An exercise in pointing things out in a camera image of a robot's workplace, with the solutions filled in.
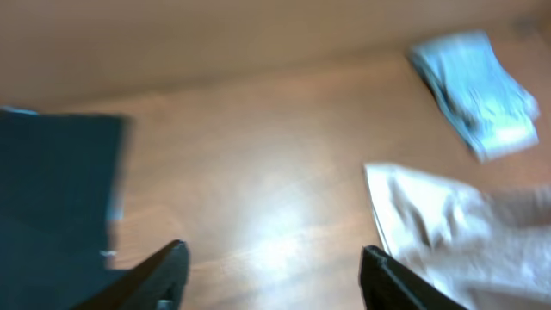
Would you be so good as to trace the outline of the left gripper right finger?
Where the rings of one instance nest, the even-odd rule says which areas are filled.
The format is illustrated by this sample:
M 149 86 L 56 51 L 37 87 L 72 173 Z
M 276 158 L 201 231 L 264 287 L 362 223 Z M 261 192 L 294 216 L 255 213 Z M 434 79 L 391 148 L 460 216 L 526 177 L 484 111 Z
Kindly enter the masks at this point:
M 359 284 L 367 310 L 466 310 L 375 245 L 362 248 Z

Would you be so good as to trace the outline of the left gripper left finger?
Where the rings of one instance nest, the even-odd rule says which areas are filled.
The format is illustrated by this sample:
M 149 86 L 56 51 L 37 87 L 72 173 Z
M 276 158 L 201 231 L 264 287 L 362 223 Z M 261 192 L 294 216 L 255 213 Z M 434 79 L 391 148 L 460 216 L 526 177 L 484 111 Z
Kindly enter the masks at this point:
M 76 310 L 178 309 L 189 279 L 189 249 L 174 239 Z

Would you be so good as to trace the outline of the beige khaki shorts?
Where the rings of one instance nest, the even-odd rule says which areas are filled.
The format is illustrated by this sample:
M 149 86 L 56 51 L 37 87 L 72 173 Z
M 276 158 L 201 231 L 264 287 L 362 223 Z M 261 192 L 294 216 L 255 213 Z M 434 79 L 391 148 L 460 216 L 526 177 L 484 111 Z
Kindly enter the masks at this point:
M 550 307 L 550 187 L 486 193 L 396 164 L 365 167 L 384 251 L 467 309 Z

